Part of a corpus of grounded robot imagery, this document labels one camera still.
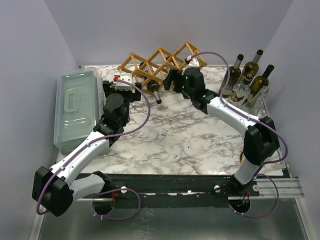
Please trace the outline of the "tall green bottle rear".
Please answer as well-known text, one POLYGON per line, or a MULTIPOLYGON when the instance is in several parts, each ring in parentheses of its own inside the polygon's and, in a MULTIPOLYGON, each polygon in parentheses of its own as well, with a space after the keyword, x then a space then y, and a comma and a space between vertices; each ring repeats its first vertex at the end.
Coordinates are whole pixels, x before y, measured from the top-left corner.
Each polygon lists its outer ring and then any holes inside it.
POLYGON ((256 76, 259 70, 259 60, 263 53, 264 51, 262 49, 257 50, 253 59, 244 65, 244 68, 242 69, 242 72, 238 78, 237 84, 241 83, 245 79, 247 73, 251 73, 253 77, 256 76))

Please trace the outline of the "clear square glass bottle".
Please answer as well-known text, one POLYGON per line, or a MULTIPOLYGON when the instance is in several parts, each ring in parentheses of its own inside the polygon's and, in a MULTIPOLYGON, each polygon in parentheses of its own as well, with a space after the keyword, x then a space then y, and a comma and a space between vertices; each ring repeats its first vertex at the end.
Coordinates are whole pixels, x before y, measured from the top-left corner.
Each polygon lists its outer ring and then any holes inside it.
POLYGON ((244 101, 247 99, 249 93, 251 92, 250 83, 252 79, 253 74, 248 72, 245 75, 244 80, 234 86, 231 94, 227 99, 227 102, 240 109, 244 101))

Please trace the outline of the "green wine bottle brown label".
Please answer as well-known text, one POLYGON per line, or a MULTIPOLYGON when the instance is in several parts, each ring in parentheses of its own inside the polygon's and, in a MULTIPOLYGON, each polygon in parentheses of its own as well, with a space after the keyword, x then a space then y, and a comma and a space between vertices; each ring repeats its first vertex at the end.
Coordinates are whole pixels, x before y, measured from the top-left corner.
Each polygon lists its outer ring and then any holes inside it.
MULTIPOLYGON (((142 68, 142 65, 144 64, 144 62, 141 62, 139 64, 139 68, 147 73, 150 73, 148 67, 146 66, 145 68, 142 68)), ((157 104, 161 104, 162 103, 162 99, 159 95, 159 89, 160 89, 160 85, 158 81, 155 81, 153 79, 151 79, 147 84, 146 84, 147 90, 149 92, 152 92, 155 101, 157 104)))

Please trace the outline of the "clear round glass bottle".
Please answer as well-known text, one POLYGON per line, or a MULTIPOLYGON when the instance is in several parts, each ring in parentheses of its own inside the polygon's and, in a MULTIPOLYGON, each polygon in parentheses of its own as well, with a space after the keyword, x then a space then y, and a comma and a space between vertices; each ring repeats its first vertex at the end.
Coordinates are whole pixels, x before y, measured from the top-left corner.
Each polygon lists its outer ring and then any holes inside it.
POLYGON ((242 105, 241 109, 251 115, 256 115, 259 112, 262 101, 268 91, 269 88, 267 86, 263 86, 253 98, 242 105))

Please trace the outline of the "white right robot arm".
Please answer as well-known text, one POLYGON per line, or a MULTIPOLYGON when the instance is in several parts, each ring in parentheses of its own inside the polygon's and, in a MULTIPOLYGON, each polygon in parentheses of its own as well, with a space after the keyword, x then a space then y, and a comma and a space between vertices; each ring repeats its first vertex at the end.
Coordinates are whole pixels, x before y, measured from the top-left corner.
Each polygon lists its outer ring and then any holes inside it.
POLYGON ((206 88, 204 76, 198 67, 184 71, 170 69, 163 86, 168 91, 171 85, 174 85, 176 93, 189 99, 196 109, 223 121, 244 137, 244 160, 230 183, 230 191, 234 195, 243 195, 264 161, 280 147, 274 121, 270 117, 259 118, 228 102, 222 102, 216 92, 206 88))

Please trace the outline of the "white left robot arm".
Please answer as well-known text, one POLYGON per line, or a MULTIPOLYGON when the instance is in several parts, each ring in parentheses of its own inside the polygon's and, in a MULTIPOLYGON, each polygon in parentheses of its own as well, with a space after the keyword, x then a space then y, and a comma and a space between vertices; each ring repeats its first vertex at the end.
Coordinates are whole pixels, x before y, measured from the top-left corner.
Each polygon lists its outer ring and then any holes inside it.
POLYGON ((130 104, 146 97, 141 83, 125 81, 119 75, 112 82, 105 81, 103 90, 107 94, 103 114, 92 132, 63 160, 35 172, 32 198, 37 202, 38 215, 52 213, 59 217, 78 199, 90 195, 113 197, 118 191, 129 191, 125 185, 117 187, 100 171, 78 178, 93 159, 127 134, 124 128, 130 121, 130 104))

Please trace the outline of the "green bottle front right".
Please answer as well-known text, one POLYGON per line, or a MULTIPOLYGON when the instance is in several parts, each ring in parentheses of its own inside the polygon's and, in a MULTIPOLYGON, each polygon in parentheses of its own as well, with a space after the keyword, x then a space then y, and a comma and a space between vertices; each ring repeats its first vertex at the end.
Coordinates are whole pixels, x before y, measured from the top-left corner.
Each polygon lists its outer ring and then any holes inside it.
POLYGON ((265 86, 268 87, 269 86, 269 76, 272 73, 272 71, 275 69, 275 66, 272 64, 269 64, 266 68, 266 70, 264 71, 264 73, 260 76, 257 76, 252 84, 251 84, 251 91, 249 93, 249 95, 247 96, 246 100, 244 101, 244 103, 251 101, 260 91, 260 89, 265 86))

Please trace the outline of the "translucent plastic storage box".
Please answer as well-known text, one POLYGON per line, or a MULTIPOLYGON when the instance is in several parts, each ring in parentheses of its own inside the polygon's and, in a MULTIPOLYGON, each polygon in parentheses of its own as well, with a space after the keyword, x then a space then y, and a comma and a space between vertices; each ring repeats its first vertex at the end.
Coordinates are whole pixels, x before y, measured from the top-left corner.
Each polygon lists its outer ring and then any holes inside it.
POLYGON ((77 69, 57 80, 53 142, 70 154, 101 119, 104 102, 102 77, 94 67, 77 69))

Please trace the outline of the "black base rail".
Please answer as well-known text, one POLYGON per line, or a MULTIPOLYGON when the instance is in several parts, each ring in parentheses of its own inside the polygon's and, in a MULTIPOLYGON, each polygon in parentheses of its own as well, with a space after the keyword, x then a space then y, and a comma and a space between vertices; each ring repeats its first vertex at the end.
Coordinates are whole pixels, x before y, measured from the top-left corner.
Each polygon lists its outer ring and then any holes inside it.
POLYGON ((231 175, 161 175, 109 174, 109 183, 103 191, 125 186, 132 192, 89 195, 96 203, 114 201, 117 208, 135 208, 141 201, 143 208, 227 208, 229 198, 241 200, 259 196, 254 189, 256 181, 242 186, 231 175))

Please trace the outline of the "green bottle silver neck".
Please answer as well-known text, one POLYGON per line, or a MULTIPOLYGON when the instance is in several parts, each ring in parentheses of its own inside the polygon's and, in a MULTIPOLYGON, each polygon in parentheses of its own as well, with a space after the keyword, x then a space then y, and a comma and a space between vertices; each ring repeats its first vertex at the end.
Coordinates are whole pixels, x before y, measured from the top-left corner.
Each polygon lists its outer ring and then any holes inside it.
POLYGON ((244 55, 239 54, 237 56, 237 59, 234 62, 234 64, 228 68, 230 71, 228 84, 226 84, 227 78, 228 78, 228 72, 226 71, 226 73, 225 73, 225 76, 224 76, 222 83, 221 83, 219 90, 218 90, 218 93, 222 94, 222 97, 224 99, 227 99, 230 96, 235 84, 237 83, 237 81, 241 75, 240 65, 242 63, 243 58, 244 58, 244 55))

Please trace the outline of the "wooden lattice wine rack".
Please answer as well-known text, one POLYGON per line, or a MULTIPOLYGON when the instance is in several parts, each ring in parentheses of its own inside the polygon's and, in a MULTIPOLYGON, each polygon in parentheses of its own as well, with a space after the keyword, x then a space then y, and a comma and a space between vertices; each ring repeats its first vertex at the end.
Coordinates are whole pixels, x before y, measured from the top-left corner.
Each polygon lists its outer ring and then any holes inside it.
POLYGON ((199 48, 188 41, 185 41, 174 52, 160 46, 147 58, 131 52, 117 70, 120 73, 132 74, 133 80, 142 84, 142 91, 151 95, 152 92, 147 90, 147 83, 150 80, 157 81, 159 87, 162 88, 163 80, 167 77, 170 69, 183 70, 186 66, 185 57, 199 52, 199 48), (150 73, 139 68, 141 62, 144 62, 141 67, 148 67, 150 73))

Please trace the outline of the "yellow handled pliers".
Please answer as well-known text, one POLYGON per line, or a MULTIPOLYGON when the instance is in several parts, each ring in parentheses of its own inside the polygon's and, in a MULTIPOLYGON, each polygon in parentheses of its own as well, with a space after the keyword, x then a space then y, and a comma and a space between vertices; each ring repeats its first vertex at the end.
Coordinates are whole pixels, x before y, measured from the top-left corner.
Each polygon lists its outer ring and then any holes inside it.
POLYGON ((239 156, 239 162, 240 162, 240 164, 242 164, 243 161, 244 161, 244 152, 242 151, 241 154, 240 154, 240 156, 239 156))

